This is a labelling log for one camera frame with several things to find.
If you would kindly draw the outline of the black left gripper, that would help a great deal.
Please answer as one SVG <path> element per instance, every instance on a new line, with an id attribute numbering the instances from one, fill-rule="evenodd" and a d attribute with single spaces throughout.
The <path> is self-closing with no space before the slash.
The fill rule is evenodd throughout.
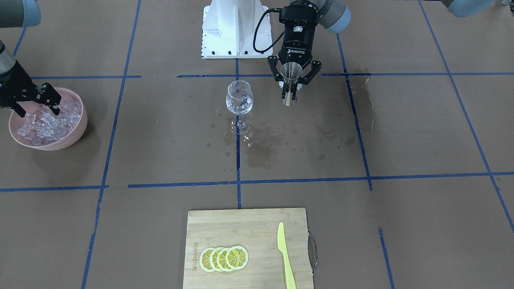
<path id="1" fill-rule="evenodd" d="M 306 68 L 310 64 L 311 70 L 305 75 L 295 80 L 292 88 L 292 100 L 297 101 L 297 91 L 300 86 L 306 86 L 319 73 L 322 63 L 312 60 L 312 46 L 314 41 L 316 24 L 314 22 L 285 22 L 283 44 L 277 56 L 268 56 L 273 77 L 276 81 L 282 81 L 282 100 L 283 103 L 290 103 L 290 62 L 299 64 Z M 283 64 L 280 72 L 277 69 L 278 60 Z"/>

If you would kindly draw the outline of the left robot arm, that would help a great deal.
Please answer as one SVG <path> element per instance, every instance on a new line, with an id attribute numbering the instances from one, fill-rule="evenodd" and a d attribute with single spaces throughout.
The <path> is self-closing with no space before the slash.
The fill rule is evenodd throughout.
<path id="1" fill-rule="evenodd" d="M 291 0 L 282 8 L 270 8 L 263 15 L 279 15 L 284 31 L 277 55 L 268 57 L 275 81 L 281 84 L 285 106 L 297 101 L 297 90 L 308 85 L 319 73 L 321 62 L 314 60 L 312 48 L 317 26 L 338 34 L 349 26 L 352 13 L 341 0 Z"/>

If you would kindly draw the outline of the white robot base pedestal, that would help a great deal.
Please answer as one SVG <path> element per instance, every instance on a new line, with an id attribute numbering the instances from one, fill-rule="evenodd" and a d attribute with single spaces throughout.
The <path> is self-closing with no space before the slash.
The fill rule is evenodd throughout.
<path id="1" fill-rule="evenodd" d="M 255 28 L 268 7 L 259 0 L 213 0 L 203 9 L 201 57 L 203 59 L 256 59 L 273 54 L 260 53 L 273 42 L 269 15 L 257 34 Z"/>

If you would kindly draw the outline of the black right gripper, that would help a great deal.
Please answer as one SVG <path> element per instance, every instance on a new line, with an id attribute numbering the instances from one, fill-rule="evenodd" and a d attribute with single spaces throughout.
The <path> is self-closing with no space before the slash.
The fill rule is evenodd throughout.
<path id="1" fill-rule="evenodd" d="M 47 106 L 54 115 L 59 115 L 59 104 L 62 100 L 60 94 L 49 83 L 44 83 L 41 86 L 33 84 L 31 77 L 19 61 L 15 60 L 11 69 L 1 73 L 0 84 L 1 108 L 9 108 L 19 117 L 24 118 L 26 110 L 18 102 L 35 101 Z"/>

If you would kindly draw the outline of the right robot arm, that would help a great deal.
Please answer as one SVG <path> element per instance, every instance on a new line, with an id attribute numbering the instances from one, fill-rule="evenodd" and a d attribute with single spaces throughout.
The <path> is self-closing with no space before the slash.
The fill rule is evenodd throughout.
<path id="1" fill-rule="evenodd" d="M 36 0 L 2 0 L 0 2 L 0 27 L 2 31 L 35 27 L 41 23 L 42 15 Z M 0 55 L 0 106 L 25 117 L 22 102 L 34 102 L 48 107 L 59 115 L 61 95 L 49 83 L 33 83 L 20 62 L 1 42 Z"/>

